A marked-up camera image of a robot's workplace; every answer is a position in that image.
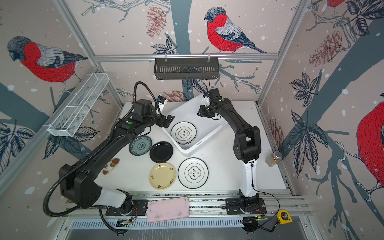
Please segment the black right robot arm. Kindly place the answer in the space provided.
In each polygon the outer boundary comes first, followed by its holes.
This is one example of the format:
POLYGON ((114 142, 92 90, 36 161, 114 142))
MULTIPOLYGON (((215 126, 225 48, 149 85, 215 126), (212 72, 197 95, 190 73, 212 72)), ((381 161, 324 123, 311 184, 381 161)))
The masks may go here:
POLYGON ((204 94, 204 104, 200 106, 198 116, 204 118, 219 116, 225 119, 234 131, 234 154, 244 166, 239 203, 243 212, 252 212, 260 203, 260 194, 255 183, 256 161, 262 152, 260 129, 247 123, 236 111, 232 102, 222 98, 219 89, 212 89, 204 94))

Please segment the white plate black rim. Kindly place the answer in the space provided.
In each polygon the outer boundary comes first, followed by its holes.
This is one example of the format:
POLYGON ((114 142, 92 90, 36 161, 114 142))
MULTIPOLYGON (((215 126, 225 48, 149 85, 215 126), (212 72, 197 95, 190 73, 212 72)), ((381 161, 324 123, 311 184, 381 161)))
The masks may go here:
POLYGON ((199 158, 184 160, 178 169, 180 183, 188 189, 198 189, 206 184, 209 177, 207 164, 199 158))
POLYGON ((189 144, 197 136, 197 128, 190 122, 179 122, 171 129, 171 136, 178 144, 189 144))

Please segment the blue floral green plate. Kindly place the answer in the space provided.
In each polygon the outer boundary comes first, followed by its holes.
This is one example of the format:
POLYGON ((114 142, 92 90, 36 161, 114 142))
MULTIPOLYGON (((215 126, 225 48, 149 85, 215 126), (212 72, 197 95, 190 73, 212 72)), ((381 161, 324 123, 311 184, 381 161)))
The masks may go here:
POLYGON ((148 136, 140 136, 130 143, 129 151, 134 156, 142 156, 152 148, 152 139, 148 136))

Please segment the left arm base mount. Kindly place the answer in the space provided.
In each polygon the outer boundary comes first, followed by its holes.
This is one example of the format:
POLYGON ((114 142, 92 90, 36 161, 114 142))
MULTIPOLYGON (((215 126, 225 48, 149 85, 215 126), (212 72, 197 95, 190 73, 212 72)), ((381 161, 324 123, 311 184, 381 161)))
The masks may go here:
POLYGON ((136 200, 132 197, 127 197, 126 201, 120 208, 107 207, 106 216, 107 217, 120 217, 120 216, 145 216, 148 209, 149 201, 136 200))

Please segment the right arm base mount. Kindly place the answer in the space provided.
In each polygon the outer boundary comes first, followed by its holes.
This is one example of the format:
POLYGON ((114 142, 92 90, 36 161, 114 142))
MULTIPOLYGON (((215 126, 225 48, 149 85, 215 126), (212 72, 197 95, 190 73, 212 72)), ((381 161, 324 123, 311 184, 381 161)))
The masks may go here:
POLYGON ((251 197, 247 197, 239 190, 239 197, 225 199, 225 204, 221 206, 228 215, 266 215, 267 210, 264 199, 260 198, 260 194, 256 193, 251 197))

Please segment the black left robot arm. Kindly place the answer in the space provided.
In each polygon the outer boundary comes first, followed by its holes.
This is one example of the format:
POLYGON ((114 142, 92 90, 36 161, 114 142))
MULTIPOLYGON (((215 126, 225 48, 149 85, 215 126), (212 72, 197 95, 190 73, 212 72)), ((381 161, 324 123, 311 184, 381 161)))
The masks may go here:
POLYGON ((72 166, 64 165, 59 170, 60 192, 63 197, 72 201, 78 208, 87 209, 92 206, 110 206, 120 208, 129 202, 129 194, 117 189, 99 186, 95 179, 107 163, 131 144, 147 128, 157 125, 168 128, 173 116, 164 116, 161 110, 166 98, 158 96, 152 103, 150 100, 137 100, 133 110, 121 118, 111 131, 111 136, 102 142, 90 155, 72 166))

